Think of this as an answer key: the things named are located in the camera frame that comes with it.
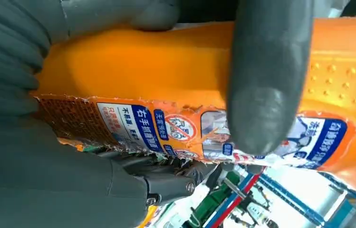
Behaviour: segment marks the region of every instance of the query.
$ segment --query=white label area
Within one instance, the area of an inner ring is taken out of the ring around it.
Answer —
[[[108,103],[97,105],[108,130],[116,140],[135,142],[144,148],[147,147],[137,127],[131,105]]]

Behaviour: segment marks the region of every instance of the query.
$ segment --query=metal screw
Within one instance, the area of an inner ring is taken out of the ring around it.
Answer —
[[[196,186],[194,185],[193,182],[189,182],[186,184],[186,190],[188,190],[188,192],[190,193],[193,193],[195,188]]]
[[[156,198],[148,198],[147,199],[147,202],[145,203],[146,204],[146,206],[152,206],[152,205],[154,205],[155,203],[157,202],[157,199]]]

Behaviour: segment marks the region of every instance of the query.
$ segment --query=robotic hand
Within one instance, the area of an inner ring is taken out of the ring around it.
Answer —
[[[34,74],[54,43],[122,22],[163,31],[176,22],[212,21],[218,10],[196,15],[222,2],[0,0],[0,227],[129,228],[143,220],[148,205],[192,194],[213,165],[171,169],[153,157],[75,152],[30,117],[38,106],[28,91],[38,87]],[[239,149],[266,155],[285,137],[297,110],[312,0],[230,3],[231,14],[216,14],[236,17],[229,126]]]

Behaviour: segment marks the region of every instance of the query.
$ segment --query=orange plastic surface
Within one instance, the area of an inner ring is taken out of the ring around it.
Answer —
[[[224,108],[232,29],[232,23],[161,33],[119,29],[73,40],[52,49],[34,95]],[[356,18],[316,20],[310,62],[300,112],[333,113],[356,127]],[[347,153],[335,153],[322,169],[356,188],[356,135],[340,146]]]

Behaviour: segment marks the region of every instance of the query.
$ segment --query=cartoon illustration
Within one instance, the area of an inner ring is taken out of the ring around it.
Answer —
[[[288,133],[287,140],[274,151],[280,157],[300,155],[300,150],[309,145],[312,140],[312,134],[308,131],[308,125],[302,121],[300,117],[295,119],[295,122]]]

